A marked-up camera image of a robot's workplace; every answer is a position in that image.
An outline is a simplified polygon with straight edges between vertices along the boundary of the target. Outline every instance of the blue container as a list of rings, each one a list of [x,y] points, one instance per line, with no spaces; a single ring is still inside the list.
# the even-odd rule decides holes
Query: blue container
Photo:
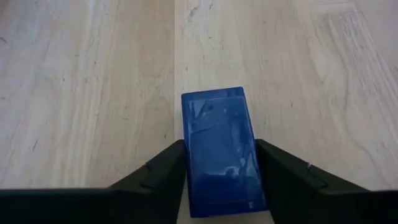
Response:
[[[266,210],[243,88],[181,98],[191,217]]]

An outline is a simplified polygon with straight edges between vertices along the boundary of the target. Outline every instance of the black plastic jaw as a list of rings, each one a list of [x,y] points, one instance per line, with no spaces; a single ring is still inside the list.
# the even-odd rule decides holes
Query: black plastic jaw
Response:
[[[262,185],[276,224],[396,223],[398,192],[370,192],[258,139]]]
[[[0,223],[176,223],[185,170],[179,140],[108,189],[0,190]]]

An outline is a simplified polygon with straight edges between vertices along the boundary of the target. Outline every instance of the wooden floor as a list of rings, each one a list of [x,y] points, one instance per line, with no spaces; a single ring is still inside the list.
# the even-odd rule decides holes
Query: wooden floor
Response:
[[[0,188],[108,186],[183,137],[182,93],[243,86],[257,138],[397,189],[397,11],[396,0],[0,0]],[[184,192],[180,223],[230,221],[272,223],[190,220]]]

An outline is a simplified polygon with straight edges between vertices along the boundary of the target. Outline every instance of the blue plastic case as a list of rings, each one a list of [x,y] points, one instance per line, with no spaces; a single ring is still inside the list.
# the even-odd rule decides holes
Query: blue plastic case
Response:
[[[191,217],[266,210],[243,88],[181,98]]]

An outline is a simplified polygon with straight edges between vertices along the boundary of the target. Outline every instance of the wood grain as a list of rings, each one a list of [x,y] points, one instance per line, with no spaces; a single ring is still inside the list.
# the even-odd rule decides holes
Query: wood grain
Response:
[[[243,86],[263,138],[398,188],[395,0],[0,1],[0,188],[104,187],[182,135],[180,95]],[[179,223],[272,223],[269,213]]]
[[[103,187],[174,141],[173,1],[9,1],[2,188]]]

